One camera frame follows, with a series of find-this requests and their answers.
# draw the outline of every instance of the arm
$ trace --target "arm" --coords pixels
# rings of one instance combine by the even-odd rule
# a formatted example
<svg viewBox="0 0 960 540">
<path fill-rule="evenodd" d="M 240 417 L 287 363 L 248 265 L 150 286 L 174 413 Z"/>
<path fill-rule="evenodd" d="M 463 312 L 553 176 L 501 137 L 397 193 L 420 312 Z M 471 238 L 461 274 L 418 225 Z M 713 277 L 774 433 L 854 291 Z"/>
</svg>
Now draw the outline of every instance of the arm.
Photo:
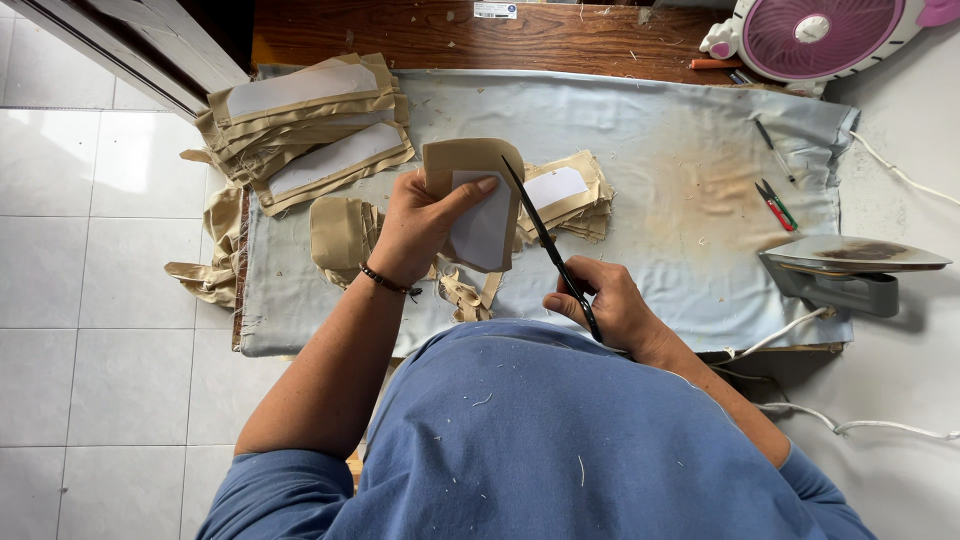
<svg viewBox="0 0 960 540">
<path fill-rule="evenodd" d="M 495 178 L 483 178 L 434 202 L 424 191 L 422 169 L 397 177 L 371 270 L 412 285 L 426 274 L 453 222 L 496 186 Z M 405 300 L 366 274 L 357 276 L 257 406 L 234 454 L 299 449 L 347 458 L 370 420 Z"/>
<path fill-rule="evenodd" d="M 572 257 L 567 268 L 588 294 L 595 294 L 593 315 L 604 335 L 604 345 L 627 351 L 638 362 L 671 371 L 707 392 L 733 418 L 757 449 L 780 467 L 790 454 L 790 440 L 773 422 L 713 372 L 667 328 L 643 302 L 626 268 L 585 257 Z M 543 298 L 543 306 L 587 328 L 577 301 L 563 281 L 557 292 Z"/>
</svg>

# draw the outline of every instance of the blue sweatshirt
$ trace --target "blue sweatshirt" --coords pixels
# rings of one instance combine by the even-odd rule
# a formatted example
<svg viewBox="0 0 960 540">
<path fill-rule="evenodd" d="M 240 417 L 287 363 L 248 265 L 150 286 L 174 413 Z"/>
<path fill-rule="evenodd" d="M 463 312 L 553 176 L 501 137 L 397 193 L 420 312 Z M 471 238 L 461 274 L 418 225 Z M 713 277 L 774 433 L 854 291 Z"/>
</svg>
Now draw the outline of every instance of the blue sweatshirt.
<svg viewBox="0 0 960 540">
<path fill-rule="evenodd" d="M 397 369 L 347 464 L 238 455 L 198 538 L 874 538 L 798 449 L 558 327 L 459 325 Z"/>
</svg>

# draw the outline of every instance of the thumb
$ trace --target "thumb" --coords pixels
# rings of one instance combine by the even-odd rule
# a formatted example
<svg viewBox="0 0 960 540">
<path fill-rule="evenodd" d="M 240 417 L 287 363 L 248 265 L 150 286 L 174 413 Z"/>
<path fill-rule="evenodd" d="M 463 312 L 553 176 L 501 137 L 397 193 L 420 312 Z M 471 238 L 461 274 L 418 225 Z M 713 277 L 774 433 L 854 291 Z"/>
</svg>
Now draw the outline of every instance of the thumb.
<svg viewBox="0 0 960 540">
<path fill-rule="evenodd" d="M 485 176 L 450 191 L 449 195 L 437 201 L 434 206 L 437 207 L 440 218 L 446 223 L 452 224 L 458 217 L 464 215 L 464 212 L 472 209 L 493 193 L 498 184 L 499 181 L 495 176 Z"/>
<path fill-rule="evenodd" d="M 546 307 L 550 311 L 560 313 L 567 319 L 570 319 L 571 321 L 589 330 L 587 317 L 584 315 L 584 309 L 580 307 L 580 303 L 577 302 L 577 299 L 573 298 L 572 296 L 561 294 L 559 292 L 551 292 L 543 297 L 543 307 Z"/>
</svg>

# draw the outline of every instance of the label sticker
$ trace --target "label sticker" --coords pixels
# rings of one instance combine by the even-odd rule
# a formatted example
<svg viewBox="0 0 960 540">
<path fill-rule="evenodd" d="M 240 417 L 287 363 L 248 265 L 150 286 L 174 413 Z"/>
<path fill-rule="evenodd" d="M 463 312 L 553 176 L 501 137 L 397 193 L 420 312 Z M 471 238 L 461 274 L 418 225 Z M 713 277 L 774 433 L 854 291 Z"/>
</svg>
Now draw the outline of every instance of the label sticker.
<svg viewBox="0 0 960 540">
<path fill-rule="evenodd" d="M 496 4 L 494 2 L 474 2 L 473 16 L 488 19 L 515 19 L 516 4 Z"/>
</svg>

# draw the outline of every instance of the pink desk fan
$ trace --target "pink desk fan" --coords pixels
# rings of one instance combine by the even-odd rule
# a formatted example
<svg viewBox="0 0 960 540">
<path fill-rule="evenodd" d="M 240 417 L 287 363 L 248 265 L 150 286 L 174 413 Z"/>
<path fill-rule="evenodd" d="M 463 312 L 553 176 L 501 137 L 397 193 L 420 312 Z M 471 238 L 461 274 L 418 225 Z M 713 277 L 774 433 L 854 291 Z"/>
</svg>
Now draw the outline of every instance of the pink desk fan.
<svg viewBox="0 0 960 540">
<path fill-rule="evenodd" d="M 718 60 L 739 53 L 756 73 L 818 97 L 827 81 L 882 61 L 924 26 L 958 17 L 960 0 L 738 0 L 700 50 Z"/>
</svg>

